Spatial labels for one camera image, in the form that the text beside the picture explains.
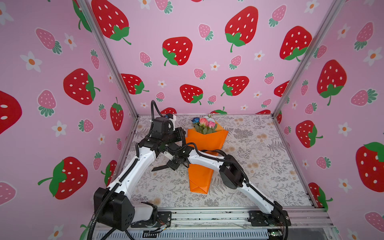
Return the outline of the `blue fake rose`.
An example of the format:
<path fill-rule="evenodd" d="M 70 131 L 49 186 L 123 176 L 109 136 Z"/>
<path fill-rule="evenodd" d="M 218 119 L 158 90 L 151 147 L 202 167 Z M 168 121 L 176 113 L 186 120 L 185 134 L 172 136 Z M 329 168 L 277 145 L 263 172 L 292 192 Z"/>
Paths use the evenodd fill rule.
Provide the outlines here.
<path fill-rule="evenodd" d="M 193 124 L 198 124 L 200 122 L 200 118 L 194 118 L 192 122 Z"/>

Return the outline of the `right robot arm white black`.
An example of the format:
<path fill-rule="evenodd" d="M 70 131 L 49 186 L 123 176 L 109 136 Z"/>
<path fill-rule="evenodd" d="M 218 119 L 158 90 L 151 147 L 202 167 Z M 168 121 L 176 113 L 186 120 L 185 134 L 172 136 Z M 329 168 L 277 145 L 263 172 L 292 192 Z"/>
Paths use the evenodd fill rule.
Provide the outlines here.
<path fill-rule="evenodd" d="M 248 197 L 259 208 L 250 211 L 248 221 L 253 227 L 289 227 L 291 226 L 288 213 L 276 201 L 263 194 L 251 182 L 239 162 L 231 155 L 221 150 L 202 150 L 190 144 L 175 150 L 167 147 L 164 155 L 169 158 L 167 166 L 177 170 L 180 165 L 191 167 L 198 165 L 220 174 L 223 184 L 233 190 L 238 190 Z"/>

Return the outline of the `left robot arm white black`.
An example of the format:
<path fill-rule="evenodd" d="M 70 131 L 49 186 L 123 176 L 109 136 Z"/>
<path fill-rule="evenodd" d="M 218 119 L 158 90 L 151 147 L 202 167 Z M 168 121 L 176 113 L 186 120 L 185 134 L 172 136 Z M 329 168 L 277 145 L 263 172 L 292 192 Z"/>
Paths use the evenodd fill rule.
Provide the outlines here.
<path fill-rule="evenodd" d="M 186 142 L 186 132 L 181 127 L 175 128 L 175 120 L 176 116 L 172 114 L 153 118 L 149 133 L 136 144 L 136 154 L 131 163 L 106 188 L 98 188 L 95 192 L 95 212 L 89 224 L 88 240 L 93 238 L 97 223 L 111 227 L 104 239 L 116 230 L 126 232 L 133 224 L 145 227 L 161 224 L 157 232 L 166 228 L 168 222 L 161 220 L 156 205 L 149 202 L 133 205 L 130 199 L 138 181 L 160 154 L 169 161 L 164 166 L 153 168 L 154 172 L 163 169 L 175 171 L 187 162 L 185 154 L 177 151 L 177 143 Z"/>

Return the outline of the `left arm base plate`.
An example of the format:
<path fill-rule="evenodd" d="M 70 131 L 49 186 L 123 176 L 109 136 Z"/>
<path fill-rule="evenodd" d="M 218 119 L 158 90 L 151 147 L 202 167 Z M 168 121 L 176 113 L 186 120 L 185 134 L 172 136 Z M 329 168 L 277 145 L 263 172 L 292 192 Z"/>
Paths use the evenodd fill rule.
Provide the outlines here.
<path fill-rule="evenodd" d="M 163 225 L 169 227 L 172 221 L 172 212 L 157 212 L 147 221 L 139 221 L 131 224 L 131 228 L 160 228 Z"/>

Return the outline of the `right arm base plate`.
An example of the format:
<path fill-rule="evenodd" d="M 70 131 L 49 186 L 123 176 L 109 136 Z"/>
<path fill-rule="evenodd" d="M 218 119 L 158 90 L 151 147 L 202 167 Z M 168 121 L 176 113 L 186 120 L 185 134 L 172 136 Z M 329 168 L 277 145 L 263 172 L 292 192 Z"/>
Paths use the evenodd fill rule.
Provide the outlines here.
<path fill-rule="evenodd" d="M 249 211 L 248 222 L 253 227 L 290 227 L 292 225 L 287 211 L 277 211 L 272 214 L 265 214 L 261 211 Z"/>

